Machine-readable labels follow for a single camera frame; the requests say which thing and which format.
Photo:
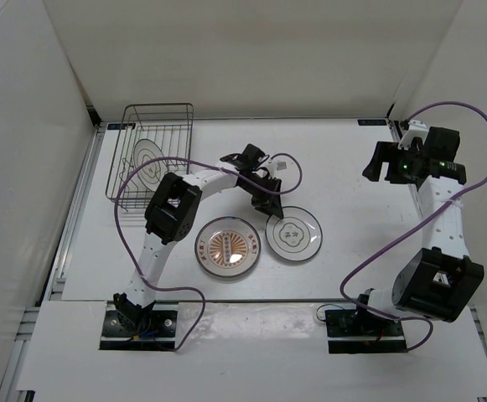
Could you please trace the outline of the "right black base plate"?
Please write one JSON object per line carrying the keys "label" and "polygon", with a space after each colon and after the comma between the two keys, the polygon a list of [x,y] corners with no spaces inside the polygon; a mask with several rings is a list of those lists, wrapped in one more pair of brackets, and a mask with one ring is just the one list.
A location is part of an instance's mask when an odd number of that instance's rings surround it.
{"label": "right black base plate", "polygon": [[358,310],[324,313],[329,354],[405,353],[402,325]]}

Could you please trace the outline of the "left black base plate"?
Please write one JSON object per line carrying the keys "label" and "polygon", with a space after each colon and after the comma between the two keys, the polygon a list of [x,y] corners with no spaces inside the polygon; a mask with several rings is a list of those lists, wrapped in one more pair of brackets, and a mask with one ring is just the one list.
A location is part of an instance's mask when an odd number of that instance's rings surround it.
{"label": "left black base plate", "polygon": [[150,318],[131,332],[121,324],[113,305],[106,308],[101,327],[99,349],[102,351],[168,352],[175,348],[178,311],[156,307]]}

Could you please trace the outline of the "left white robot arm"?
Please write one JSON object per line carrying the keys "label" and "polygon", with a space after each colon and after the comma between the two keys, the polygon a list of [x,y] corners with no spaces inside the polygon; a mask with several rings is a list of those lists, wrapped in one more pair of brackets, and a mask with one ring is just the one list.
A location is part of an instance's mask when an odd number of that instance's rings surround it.
{"label": "left white robot arm", "polygon": [[140,256],[135,256],[127,243],[118,207],[114,208],[117,233],[131,257],[134,272],[126,290],[116,293],[113,302],[121,325],[132,335],[141,335],[149,329],[153,303],[159,292],[191,291],[205,302],[204,293],[195,287],[162,288],[158,285],[174,247],[191,231],[202,201],[224,190],[241,188],[251,195],[251,205],[255,210],[267,216],[283,216],[282,180],[270,168],[263,166],[265,160],[266,154],[249,144],[243,152],[221,157],[216,164],[183,157],[160,157],[141,162],[124,180],[116,200],[141,170],[157,162],[187,162],[201,168],[197,173],[186,175],[164,174],[144,212],[145,237]]}

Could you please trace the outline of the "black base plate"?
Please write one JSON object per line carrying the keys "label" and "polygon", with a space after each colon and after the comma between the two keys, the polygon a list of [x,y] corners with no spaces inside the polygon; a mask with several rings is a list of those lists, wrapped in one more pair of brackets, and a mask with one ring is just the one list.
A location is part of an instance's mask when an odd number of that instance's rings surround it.
{"label": "black base plate", "polygon": [[402,325],[358,310],[324,313],[329,354],[405,353]]}
{"label": "black base plate", "polygon": [[156,307],[150,318],[131,332],[121,324],[113,305],[106,308],[101,327],[99,349],[102,351],[168,352],[175,348],[178,311]]}

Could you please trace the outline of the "white plate black lettering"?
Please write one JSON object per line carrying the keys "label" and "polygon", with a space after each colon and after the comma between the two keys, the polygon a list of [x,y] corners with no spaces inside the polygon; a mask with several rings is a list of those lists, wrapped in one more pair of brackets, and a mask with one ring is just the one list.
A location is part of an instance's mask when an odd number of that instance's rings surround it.
{"label": "white plate black lettering", "polygon": [[323,244],[323,231],[316,217],[298,206],[282,209],[283,218],[267,219],[265,237],[272,252],[281,259],[302,263],[313,259]]}

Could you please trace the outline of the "orange sunburst pattern plate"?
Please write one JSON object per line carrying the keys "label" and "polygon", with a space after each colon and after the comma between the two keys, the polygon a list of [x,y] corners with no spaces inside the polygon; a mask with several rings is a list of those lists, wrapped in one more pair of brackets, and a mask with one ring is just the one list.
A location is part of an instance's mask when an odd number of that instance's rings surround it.
{"label": "orange sunburst pattern plate", "polygon": [[262,242],[256,229],[237,217],[211,220],[199,231],[194,242],[200,268],[210,276],[226,280],[252,271],[261,251]]}

